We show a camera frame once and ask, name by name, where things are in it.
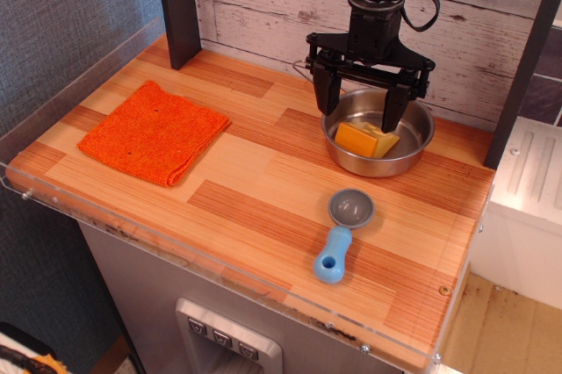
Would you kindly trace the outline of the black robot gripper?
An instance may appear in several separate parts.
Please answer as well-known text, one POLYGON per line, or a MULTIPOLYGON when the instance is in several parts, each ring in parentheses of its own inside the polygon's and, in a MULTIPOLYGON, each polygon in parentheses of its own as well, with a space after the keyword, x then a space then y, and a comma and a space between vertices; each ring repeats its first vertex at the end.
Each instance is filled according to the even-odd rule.
POLYGON ((312 32, 306 68, 313 76, 318 109, 325 116, 339 104, 342 80, 383 87, 385 105, 381 130, 396 130, 410 99, 425 97, 429 74, 436 64, 407 48, 400 26, 410 20, 402 1, 351 1, 349 30, 312 32))

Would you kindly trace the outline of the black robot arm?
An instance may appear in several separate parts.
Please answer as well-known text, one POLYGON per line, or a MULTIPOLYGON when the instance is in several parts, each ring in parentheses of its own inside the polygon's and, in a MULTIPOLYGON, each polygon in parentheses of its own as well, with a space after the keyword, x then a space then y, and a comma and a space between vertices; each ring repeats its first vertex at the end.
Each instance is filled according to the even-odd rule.
MULTIPOLYGON (((439 0, 431 0, 439 5, 439 0)), ((351 8, 346 33, 310 33, 306 68, 316 103, 325 116, 340 101, 343 80, 387 90, 381 129, 397 128, 410 102, 424 97, 436 64, 400 41, 400 26, 409 19, 405 0, 348 0, 351 8)))

